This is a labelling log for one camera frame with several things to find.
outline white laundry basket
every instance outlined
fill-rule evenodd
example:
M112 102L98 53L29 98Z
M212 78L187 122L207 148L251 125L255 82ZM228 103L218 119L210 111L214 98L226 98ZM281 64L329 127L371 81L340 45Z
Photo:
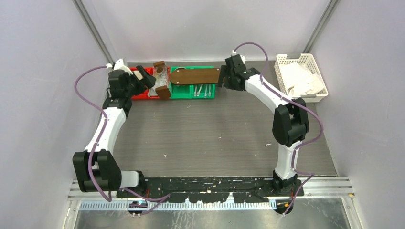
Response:
M328 95L328 90L326 89L325 82L323 81L322 75L319 72L318 66L315 62L314 56L312 54L301 54L298 59L290 59L287 54L279 54L276 56L276 63L274 64L274 69L276 70L278 85L280 85L280 90L282 93L287 94L286 87L283 82L283 76L280 72L280 66L297 62L299 65L308 68L312 74L318 74L322 80L324 89L317 94L302 95L301 98L307 103L317 103L321 101L324 97Z

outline crumpled white fabric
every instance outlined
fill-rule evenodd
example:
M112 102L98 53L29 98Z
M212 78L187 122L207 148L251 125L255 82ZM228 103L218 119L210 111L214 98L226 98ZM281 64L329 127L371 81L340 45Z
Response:
M280 71L286 91L291 96L317 94L324 89L320 76L297 62L280 66Z

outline gray wooden table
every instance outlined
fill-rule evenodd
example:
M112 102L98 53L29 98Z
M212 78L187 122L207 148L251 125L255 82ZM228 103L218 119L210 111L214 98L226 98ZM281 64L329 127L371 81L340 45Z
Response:
M261 71L264 63L246 65ZM273 66L265 77L278 87ZM213 100L133 101L114 148L120 168L141 170L147 177L272 175L278 154L272 113L247 92L221 88L216 93ZM314 104L308 107L315 110ZM312 116L309 123L306 139L320 129ZM300 150L297 167L317 176L336 175L324 137Z

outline white wall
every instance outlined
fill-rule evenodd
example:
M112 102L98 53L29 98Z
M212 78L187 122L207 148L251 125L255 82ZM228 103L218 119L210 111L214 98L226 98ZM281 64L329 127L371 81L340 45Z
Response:
M73 84L106 60L69 0L1 1L0 18L0 228L57 229L98 119ZM99 70L79 89L100 104L106 85Z
M341 1L313 54L329 90L318 113L367 228L405 228L405 2Z
M301 53L329 0L84 0L112 55L131 62L223 61L243 42ZM242 48L263 60L257 48Z

